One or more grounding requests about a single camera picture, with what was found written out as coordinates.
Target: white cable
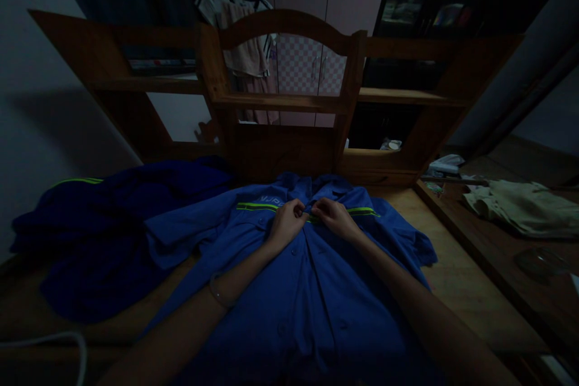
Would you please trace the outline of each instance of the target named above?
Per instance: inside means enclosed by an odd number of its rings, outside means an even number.
[[[78,379],[77,379],[77,386],[83,386],[84,383],[84,375],[86,374],[86,362],[88,359],[87,349],[86,349],[86,341],[84,340],[84,336],[82,336],[78,332],[62,332],[57,333],[54,335],[48,335],[42,338],[35,338],[29,339],[24,341],[8,341],[8,342],[0,342],[0,349],[3,348],[19,348],[19,347],[30,347],[36,344],[41,344],[47,341],[58,340],[62,338],[72,338],[78,344],[78,349],[80,353],[80,366],[78,368]]]

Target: navy blue jacket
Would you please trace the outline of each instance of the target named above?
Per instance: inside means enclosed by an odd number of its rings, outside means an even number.
[[[148,329],[267,238],[277,207],[294,198],[306,212],[322,197],[342,202],[368,237],[424,286],[420,266],[436,262],[429,239],[384,200],[338,176],[294,174],[147,220],[151,255],[173,267],[198,245],[202,257]],[[332,384],[438,384],[395,300],[360,254],[315,218],[242,294],[178,381],[271,383],[280,375]]]
[[[60,252],[40,291],[68,320],[103,321],[146,296],[172,270],[151,259],[143,221],[223,193],[231,179],[222,159],[204,157],[144,165],[104,180],[66,180],[14,220],[10,250]]]

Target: wooden desk surface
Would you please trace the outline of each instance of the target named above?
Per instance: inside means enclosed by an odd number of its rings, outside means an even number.
[[[444,225],[412,189],[369,188],[370,195],[385,198],[414,227],[427,234],[439,263],[424,268],[434,294],[498,352],[545,352],[547,348],[531,326],[491,283]],[[174,288],[195,264],[189,258],[143,300],[102,323],[79,326],[52,312],[39,293],[48,267],[31,267],[0,280],[0,340],[16,340],[77,329],[94,348],[128,347],[143,331]],[[118,354],[118,351],[107,352]]]
[[[579,275],[579,243],[553,239],[529,239],[506,231],[472,213],[463,203],[463,185],[445,185],[436,199],[427,189],[417,192],[445,222],[461,245],[476,259],[492,281],[508,295],[554,352],[579,355],[579,297],[568,274],[540,282],[525,274],[514,257],[529,248],[547,247],[563,257],[571,272]],[[579,192],[554,192],[579,203]]]

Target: beige cloth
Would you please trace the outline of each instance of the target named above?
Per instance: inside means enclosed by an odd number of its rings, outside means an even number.
[[[464,195],[474,212],[499,219],[535,238],[579,237],[579,205],[554,195],[538,183],[489,181]]]
[[[249,8],[223,2],[221,4],[221,27],[227,28],[252,13],[253,11]],[[231,50],[224,50],[223,57],[225,65],[236,75],[263,77],[264,74],[268,74],[269,63],[265,58],[261,41],[257,37],[245,41]]]
[[[222,27],[227,28],[251,13],[253,11],[249,8],[223,2]],[[232,50],[223,51],[223,58],[226,66],[239,76],[238,80],[244,92],[277,93],[275,78],[269,73],[270,62],[265,57],[260,38],[250,39]],[[245,117],[258,124],[275,124],[279,119],[279,112],[245,110]]]

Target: reflective stripe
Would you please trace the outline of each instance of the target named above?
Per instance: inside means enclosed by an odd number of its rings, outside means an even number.
[[[97,180],[97,179],[92,179],[92,178],[70,178],[67,180],[62,180],[60,182],[57,182],[55,185],[53,185],[50,188],[55,188],[57,185],[61,185],[62,183],[70,182],[70,181],[82,181],[82,182],[86,182],[88,184],[100,184],[101,182],[103,182],[103,180]]]
[[[239,202],[237,204],[238,210],[246,210],[246,211],[269,210],[269,211],[276,212],[278,208],[280,208],[280,207],[277,205],[258,204],[258,203],[252,203],[252,202]],[[368,208],[368,207],[348,208],[347,211],[353,217],[363,216],[363,215],[373,215],[376,217],[380,217],[380,215],[377,214],[372,208]],[[316,216],[310,216],[308,221],[310,223],[318,223],[320,221],[320,219],[319,219],[319,217],[316,217]]]

